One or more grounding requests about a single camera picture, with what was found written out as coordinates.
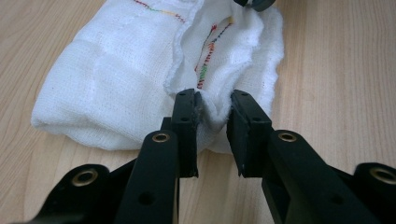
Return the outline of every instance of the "colored stitching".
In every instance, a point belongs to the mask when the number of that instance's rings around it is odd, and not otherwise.
[[[201,89],[201,88],[204,86],[205,77],[206,77],[206,72],[207,72],[207,66],[208,66],[208,64],[210,63],[210,59],[211,59],[211,57],[212,57],[212,54],[213,54],[213,52],[214,52],[215,49],[216,49],[215,43],[221,38],[221,36],[224,34],[224,32],[225,32],[232,24],[233,24],[233,18],[230,17],[230,18],[229,18],[229,23],[228,23],[228,25],[220,32],[220,34],[219,34],[215,39],[213,39],[213,40],[209,43],[209,45],[208,45],[209,52],[207,53],[206,58],[205,58],[205,61],[204,61],[204,64],[203,64],[202,67],[201,67],[201,72],[200,72],[200,76],[199,76],[199,81],[198,81],[198,84],[197,84],[197,88],[198,88],[198,89]],[[212,30],[210,31],[210,34],[209,34],[209,35],[211,35],[212,32],[213,32],[214,30],[216,30],[216,28],[214,29],[213,26],[212,26]]]
[[[206,41],[209,39],[210,36],[212,36],[213,32],[215,32],[216,29],[218,29],[218,26],[216,24],[212,25],[212,28],[210,29],[209,35],[206,37],[206,39],[204,41],[204,44],[202,45],[201,55],[199,56],[198,62],[201,61],[201,57],[202,57],[202,53],[204,52]],[[195,72],[197,71],[197,68],[198,68],[198,64],[195,65],[195,69],[194,69]]]
[[[155,8],[152,8],[151,6],[147,5],[146,3],[140,2],[140,1],[138,1],[138,0],[134,0],[134,2],[136,2],[137,4],[139,4],[139,5],[143,6],[143,7],[145,7],[146,9],[148,9],[148,10],[150,10],[150,11],[161,12],[161,13],[164,13],[164,14],[167,14],[167,15],[170,15],[170,16],[174,16],[174,17],[176,17],[178,20],[180,20],[180,21],[183,22],[183,23],[186,22],[179,14],[177,14],[177,13],[175,13],[175,12],[166,11],[166,10],[160,10],[160,9],[155,9]]]

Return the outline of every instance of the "white cloth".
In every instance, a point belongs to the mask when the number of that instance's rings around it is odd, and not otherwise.
[[[32,124],[86,146],[137,149],[171,116],[175,94],[195,88],[205,108],[199,148],[229,152],[219,132],[232,90],[249,92],[270,113],[282,58],[282,17],[273,7],[107,0],[52,66]]]

